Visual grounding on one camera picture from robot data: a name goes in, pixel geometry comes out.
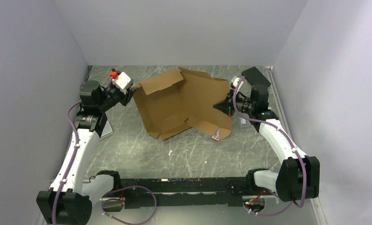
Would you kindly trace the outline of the brown cardboard box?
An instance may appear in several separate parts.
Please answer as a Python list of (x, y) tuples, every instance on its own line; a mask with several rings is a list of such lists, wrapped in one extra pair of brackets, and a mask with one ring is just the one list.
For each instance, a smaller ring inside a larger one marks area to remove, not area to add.
[(166, 140), (189, 128), (223, 139), (232, 131), (232, 119), (215, 109), (229, 93), (229, 81), (205, 71), (177, 67), (136, 84), (133, 99), (151, 136)]

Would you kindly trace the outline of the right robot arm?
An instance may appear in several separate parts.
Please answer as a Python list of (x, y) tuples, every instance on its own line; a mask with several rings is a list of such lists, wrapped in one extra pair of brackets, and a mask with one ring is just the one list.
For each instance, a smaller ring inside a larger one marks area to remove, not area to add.
[(247, 115), (246, 121), (267, 140), (281, 163), (279, 172), (263, 168), (249, 170), (245, 183), (248, 193), (256, 195), (267, 189), (275, 192), (283, 202), (319, 196), (320, 162), (304, 153), (285, 133), (278, 116), (269, 108), (267, 86), (253, 86), (247, 97), (231, 84), (226, 98), (213, 108), (228, 116)]

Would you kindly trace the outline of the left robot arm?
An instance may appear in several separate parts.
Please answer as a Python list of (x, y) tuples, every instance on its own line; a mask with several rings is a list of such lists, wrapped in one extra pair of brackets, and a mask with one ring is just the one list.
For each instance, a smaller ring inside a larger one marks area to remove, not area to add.
[(84, 183), (87, 163), (102, 136), (112, 128), (106, 111), (120, 103), (126, 106), (133, 97), (133, 80), (111, 81), (104, 88), (96, 80), (80, 86), (76, 118), (69, 119), (73, 133), (61, 169), (46, 191), (37, 195), (37, 205), (50, 225), (85, 225), (93, 206), (105, 195), (118, 196), (122, 190), (117, 171), (100, 171), (94, 180)]

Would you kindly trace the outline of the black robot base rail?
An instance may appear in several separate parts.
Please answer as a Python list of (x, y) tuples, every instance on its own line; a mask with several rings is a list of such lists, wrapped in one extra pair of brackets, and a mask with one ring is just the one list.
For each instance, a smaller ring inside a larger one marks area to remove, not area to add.
[(121, 179), (105, 198), (120, 197), (126, 209), (153, 206), (226, 205), (242, 207), (265, 189), (249, 177)]

